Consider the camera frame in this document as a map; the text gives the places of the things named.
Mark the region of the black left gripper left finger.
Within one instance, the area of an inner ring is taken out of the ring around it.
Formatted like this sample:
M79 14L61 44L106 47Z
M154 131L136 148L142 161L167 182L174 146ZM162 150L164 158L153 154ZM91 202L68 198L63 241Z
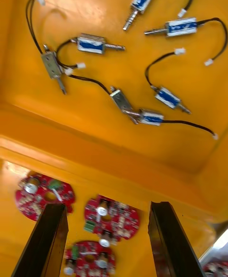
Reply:
M67 208L45 206L12 272L13 277L60 276L68 234Z

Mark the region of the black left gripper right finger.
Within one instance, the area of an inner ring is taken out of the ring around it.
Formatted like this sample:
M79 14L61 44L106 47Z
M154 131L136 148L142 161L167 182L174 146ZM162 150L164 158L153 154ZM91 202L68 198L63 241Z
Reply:
M148 235L158 277L204 277L205 273L169 202L152 202Z

